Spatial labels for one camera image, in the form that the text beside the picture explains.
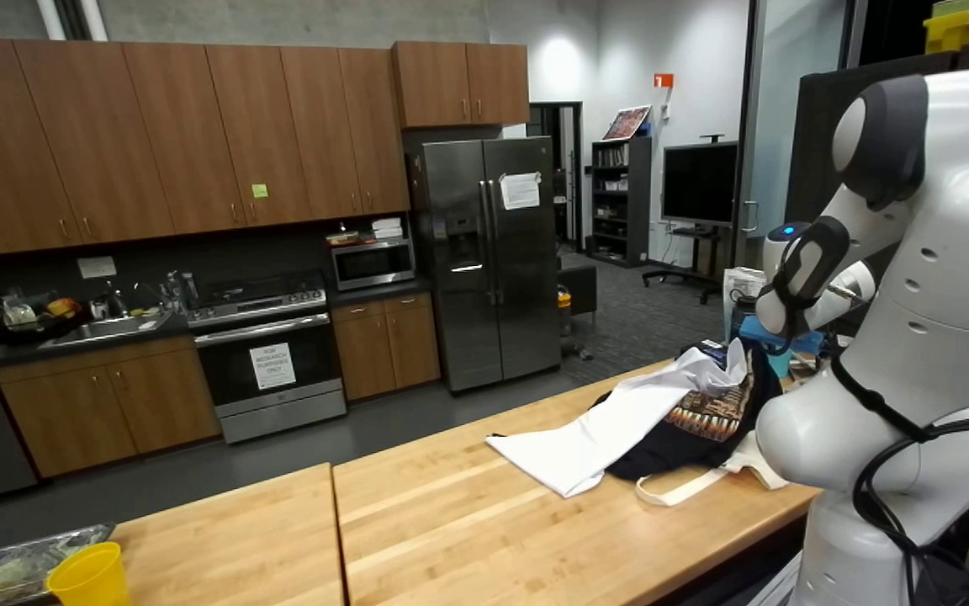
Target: refrigerator door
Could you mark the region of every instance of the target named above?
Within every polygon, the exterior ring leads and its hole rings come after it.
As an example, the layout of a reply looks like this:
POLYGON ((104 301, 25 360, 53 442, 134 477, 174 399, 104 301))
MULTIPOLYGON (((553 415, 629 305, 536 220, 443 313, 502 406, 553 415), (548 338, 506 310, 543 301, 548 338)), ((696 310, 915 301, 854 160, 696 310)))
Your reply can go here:
POLYGON ((498 385, 506 372, 480 141, 431 141, 413 171, 448 388, 498 385))
POLYGON ((558 366, 553 139, 485 141, 506 376, 558 366))

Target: kitchen sink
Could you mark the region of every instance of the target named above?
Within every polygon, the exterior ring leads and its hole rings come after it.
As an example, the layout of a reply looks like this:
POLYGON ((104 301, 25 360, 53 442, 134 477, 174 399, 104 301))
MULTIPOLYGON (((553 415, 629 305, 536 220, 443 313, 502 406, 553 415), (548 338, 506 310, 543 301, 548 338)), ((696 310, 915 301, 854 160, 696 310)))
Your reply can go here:
POLYGON ((45 340, 40 349, 60 349, 60 347, 87 347, 87 344, 104 344, 104 340, 127 340, 137 332, 153 332, 160 330, 166 315, 153 320, 134 320, 134 315, 100 315, 81 322, 74 332, 45 340))

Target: yellow cup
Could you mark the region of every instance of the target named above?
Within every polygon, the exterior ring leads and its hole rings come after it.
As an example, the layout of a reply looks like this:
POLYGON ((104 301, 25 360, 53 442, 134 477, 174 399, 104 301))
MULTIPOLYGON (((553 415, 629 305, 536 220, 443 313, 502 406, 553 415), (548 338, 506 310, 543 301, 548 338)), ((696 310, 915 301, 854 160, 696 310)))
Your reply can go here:
POLYGON ((64 606, 127 606, 127 580, 116 541, 95 541, 72 552, 48 571, 48 591, 64 606))

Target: wooden tabletop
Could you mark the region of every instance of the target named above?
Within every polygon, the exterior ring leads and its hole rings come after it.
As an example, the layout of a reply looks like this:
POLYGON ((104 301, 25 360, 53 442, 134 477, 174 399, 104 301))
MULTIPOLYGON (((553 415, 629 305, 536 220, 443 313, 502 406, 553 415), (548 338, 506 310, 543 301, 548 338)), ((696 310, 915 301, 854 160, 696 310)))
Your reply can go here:
POLYGON ((613 385, 335 463, 351 604, 654 604, 804 514, 814 488, 767 490, 748 476, 679 508, 614 477, 558 497, 485 445, 490 431, 558 428, 613 385))
POLYGON ((116 525, 130 604, 343 604, 330 463, 116 525))

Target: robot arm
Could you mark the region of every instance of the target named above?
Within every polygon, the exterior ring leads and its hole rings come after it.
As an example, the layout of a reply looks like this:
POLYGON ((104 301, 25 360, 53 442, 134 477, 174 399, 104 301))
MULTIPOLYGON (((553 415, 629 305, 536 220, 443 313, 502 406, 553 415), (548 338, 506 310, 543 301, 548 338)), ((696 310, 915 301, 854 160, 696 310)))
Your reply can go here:
POLYGON ((870 301, 884 257, 908 224, 908 195, 924 175, 921 76, 866 91, 839 121, 831 158, 840 187, 788 250, 777 276, 756 301, 769 332, 804 332, 870 301))

